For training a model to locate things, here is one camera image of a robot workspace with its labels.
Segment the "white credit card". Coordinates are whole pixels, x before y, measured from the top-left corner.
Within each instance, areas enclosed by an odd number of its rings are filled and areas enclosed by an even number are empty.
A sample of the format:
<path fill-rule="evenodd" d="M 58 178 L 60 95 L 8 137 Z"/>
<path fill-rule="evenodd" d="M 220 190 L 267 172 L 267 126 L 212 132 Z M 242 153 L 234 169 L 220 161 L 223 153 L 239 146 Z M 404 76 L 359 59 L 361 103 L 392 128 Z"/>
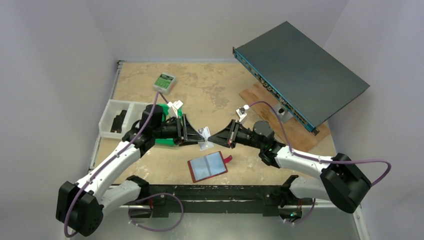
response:
<path fill-rule="evenodd" d="M 198 129 L 197 132 L 204 138 L 204 141 L 198 142 L 200 151 L 205 151 L 205 150 L 211 149 L 215 146 L 214 143 L 212 143 L 208 140 L 209 137 L 211 136 L 211 133 L 210 133 L 208 126 L 205 126 L 203 128 Z"/>

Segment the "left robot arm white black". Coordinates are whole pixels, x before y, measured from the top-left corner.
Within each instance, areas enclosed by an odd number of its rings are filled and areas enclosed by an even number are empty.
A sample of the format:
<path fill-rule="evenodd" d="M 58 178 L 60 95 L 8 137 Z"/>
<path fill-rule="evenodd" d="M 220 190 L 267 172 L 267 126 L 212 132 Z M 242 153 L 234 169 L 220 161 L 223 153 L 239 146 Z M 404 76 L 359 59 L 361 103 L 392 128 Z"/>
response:
<path fill-rule="evenodd" d="M 66 181 L 59 188 L 55 217 L 64 224 L 66 237 L 91 235 L 108 213 L 124 204 L 152 202 L 150 184 L 138 176 L 132 175 L 122 184 L 110 187 L 157 139 L 171 139 L 177 146 L 205 141 L 185 114 L 164 117 L 162 106 L 147 105 L 106 160 L 77 182 Z"/>

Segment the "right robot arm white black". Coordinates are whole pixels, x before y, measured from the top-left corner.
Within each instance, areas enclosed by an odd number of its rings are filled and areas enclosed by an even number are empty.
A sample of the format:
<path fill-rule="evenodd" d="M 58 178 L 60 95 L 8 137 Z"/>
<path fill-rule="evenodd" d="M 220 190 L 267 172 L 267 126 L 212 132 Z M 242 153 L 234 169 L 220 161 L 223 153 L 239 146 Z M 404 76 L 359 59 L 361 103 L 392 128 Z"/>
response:
<path fill-rule="evenodd" d="M 290 200 L 326 200 L 352 214 L 372 187 L 347 155 L 322 156 L 290 148 L 275 139 L 275 132 L 264 120 L 257 121 L 250 129 L 233 119 L 208 141 L 231 149 L 237 144 L 259 149 L 258 156 L 266 165 L 305 174 L 307 177 L 292 175 L 283 184 L 283 192 Z"/>

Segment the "red card holder wallet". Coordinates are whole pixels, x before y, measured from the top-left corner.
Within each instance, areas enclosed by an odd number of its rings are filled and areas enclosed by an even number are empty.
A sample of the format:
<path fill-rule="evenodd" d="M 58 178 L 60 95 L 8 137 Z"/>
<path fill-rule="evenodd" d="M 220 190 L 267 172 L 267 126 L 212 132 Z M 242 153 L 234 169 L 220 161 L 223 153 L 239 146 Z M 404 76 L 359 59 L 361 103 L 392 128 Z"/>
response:
<path fill-rule="evenodd" d="M 233 159 L 231 155 L 223 157 L 221 151 L 213 152 L 187 162 L 193 183 L 198 183 L 228 172 L 227 164 Z"/>

